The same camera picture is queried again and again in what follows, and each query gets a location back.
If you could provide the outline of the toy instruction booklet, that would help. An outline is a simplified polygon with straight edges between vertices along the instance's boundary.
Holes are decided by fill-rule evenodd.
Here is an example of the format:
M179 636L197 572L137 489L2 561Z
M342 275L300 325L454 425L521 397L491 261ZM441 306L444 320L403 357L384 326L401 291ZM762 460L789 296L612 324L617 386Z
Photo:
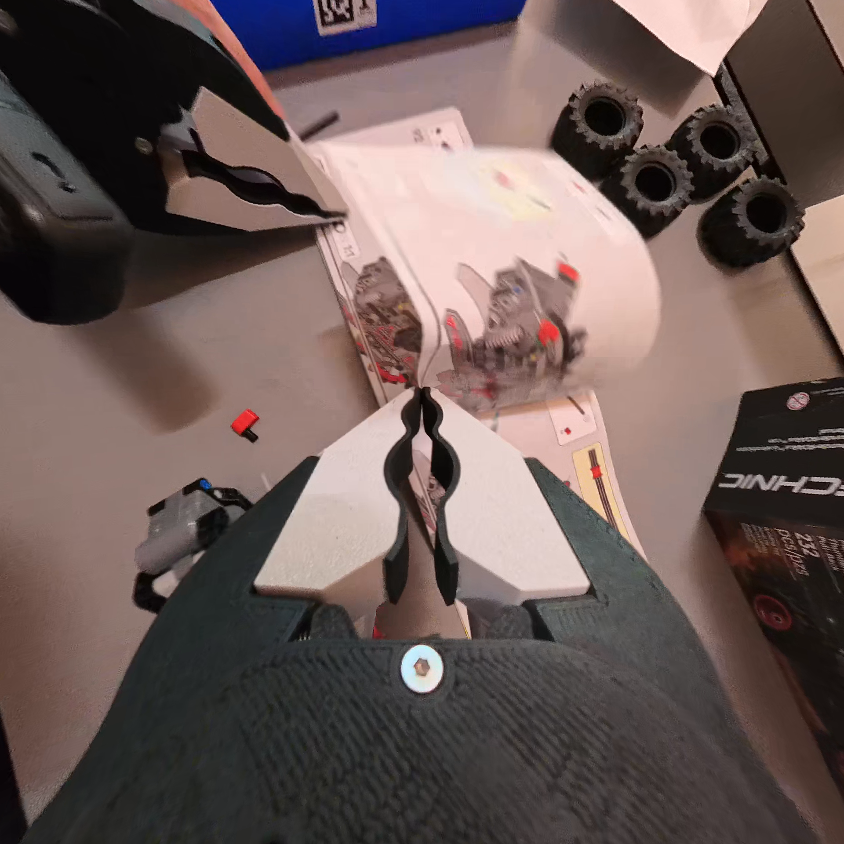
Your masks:
M643 554L595 394L658 334L634 226L553 153L474 147L456 109L310 151L348 207L317 243L377 404L438 389Z

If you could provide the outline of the black toy box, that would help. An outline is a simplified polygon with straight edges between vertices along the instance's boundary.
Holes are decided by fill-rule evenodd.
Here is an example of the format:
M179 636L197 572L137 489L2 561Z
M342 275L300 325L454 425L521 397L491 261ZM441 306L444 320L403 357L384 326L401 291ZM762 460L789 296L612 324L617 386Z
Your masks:
M843 379L746 392L703 505L843 787Z

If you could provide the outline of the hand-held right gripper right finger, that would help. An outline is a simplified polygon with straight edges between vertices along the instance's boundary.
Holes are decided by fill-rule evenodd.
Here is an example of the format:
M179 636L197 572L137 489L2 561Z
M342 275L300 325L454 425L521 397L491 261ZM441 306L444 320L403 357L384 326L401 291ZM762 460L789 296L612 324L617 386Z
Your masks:
M486 633L503 609L579 599L590 582L534 462L433 388L422 391L437 506L435 568L446 604Z

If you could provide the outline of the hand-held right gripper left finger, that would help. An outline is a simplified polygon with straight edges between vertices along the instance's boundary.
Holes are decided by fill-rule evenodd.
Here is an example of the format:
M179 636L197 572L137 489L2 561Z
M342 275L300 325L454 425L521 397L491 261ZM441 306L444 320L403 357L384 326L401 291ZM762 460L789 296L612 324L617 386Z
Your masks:
M408 513L421 392L406 390L316 460L255 581L269 597L342 607L372 637L378 609L407 584Z

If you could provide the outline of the black toy tyre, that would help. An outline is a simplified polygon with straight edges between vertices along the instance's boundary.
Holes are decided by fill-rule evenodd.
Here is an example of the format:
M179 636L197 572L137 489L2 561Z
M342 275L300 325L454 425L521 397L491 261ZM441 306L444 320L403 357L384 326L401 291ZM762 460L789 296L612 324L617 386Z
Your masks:
M729 187L752 165L757 142L744 113L713 104L688 116L666 148L678 154L691 174L691 200L702 202Z
M599 190L649 240L690 205L692 174L677 152L662 144L644 145L620 161Z
M785 251L804 228L804 209L777 178L737 184L702 216L700 241L714 261L733 269L767 262Z
M549 147L595 182L636 147L643 121L642 107L628 90L605 81L582 84L560 112Z

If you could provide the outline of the white paper sheet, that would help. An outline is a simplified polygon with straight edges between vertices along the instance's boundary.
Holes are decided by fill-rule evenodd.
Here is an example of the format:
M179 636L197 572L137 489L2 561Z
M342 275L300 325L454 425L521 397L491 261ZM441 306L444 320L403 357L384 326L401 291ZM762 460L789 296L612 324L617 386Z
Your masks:
M766 1L617 1L672 52L710 77Z

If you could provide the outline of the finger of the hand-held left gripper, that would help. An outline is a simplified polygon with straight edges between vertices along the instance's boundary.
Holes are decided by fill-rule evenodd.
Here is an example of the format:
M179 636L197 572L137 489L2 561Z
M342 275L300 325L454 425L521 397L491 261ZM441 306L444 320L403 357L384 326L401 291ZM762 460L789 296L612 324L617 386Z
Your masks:
M328 216L346 205L303 142L282 138L201 87L190 111L190 175L206 175L237 196Z
M221 181L190 175L181 153L164 153L169 215L248 232L323 226L346 217L346 207L328 216L296 213L280 203L259 204L237 196Z

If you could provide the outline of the grey toy vehicle model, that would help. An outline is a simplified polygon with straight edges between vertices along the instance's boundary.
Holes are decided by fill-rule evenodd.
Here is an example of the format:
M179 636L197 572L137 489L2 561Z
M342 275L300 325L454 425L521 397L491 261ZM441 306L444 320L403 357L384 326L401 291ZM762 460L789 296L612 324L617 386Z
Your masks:
M168 573L180 581L193 567L194 558L216 543L253 505L238 489L199 478L150 506L147 536L134 552L135 606L157 615L167 597L154 584Z

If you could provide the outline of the black toy axle rod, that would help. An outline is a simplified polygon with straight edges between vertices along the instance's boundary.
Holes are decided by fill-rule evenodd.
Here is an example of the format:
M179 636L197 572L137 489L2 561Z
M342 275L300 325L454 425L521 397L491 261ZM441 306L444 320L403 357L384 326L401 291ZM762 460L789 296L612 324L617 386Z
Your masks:
M298 140L300 142L309 142L323 132L326 132L331 127L338 124L340 114L337 111L330 111L327 114L319 117L316 121L312 121L305 127L301 128L300 132L290 132L290 140Z

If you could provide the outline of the pale cardboard box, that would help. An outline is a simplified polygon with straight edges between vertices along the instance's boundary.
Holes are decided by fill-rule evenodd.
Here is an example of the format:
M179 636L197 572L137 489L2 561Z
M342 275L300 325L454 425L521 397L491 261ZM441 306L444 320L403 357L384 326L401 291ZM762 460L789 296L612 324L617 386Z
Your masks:
M843 190L843 2L770 1L726 67L772 164L804 205Z
M792 247L793 257L843 351L843 196L810 206L804 228Z

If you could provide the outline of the blue box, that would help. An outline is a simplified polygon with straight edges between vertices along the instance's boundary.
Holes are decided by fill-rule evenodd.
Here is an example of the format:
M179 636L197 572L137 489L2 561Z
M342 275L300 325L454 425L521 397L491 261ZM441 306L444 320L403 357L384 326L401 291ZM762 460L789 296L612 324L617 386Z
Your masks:
M506 24L524 1L213 1L259 69Z

